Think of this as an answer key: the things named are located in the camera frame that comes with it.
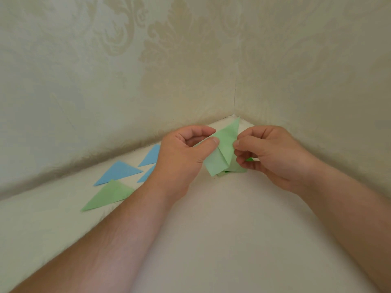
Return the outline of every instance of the blue paper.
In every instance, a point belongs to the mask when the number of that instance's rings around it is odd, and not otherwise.
[[[145,182],[147,178],[149,177],[150,173],[154,170],[155,165],[151,167],[145,174],[140,178],[140,180],[137,181],[137,183]]]
[[[108,183],[111,180],[119,180],[124,177],[129,177],[142,172],[142,170],[132,167],[122,161],[117,161],[107,170],[107,172],[103,174],[98,182],[94,184],[94,186]]]
[[[156,163],[158,161],[159,150],[160,145],[156,144],[154,147],[152,147],[152,149],[148,152],[147,156],[138,166],[147,166],[149,164]]]

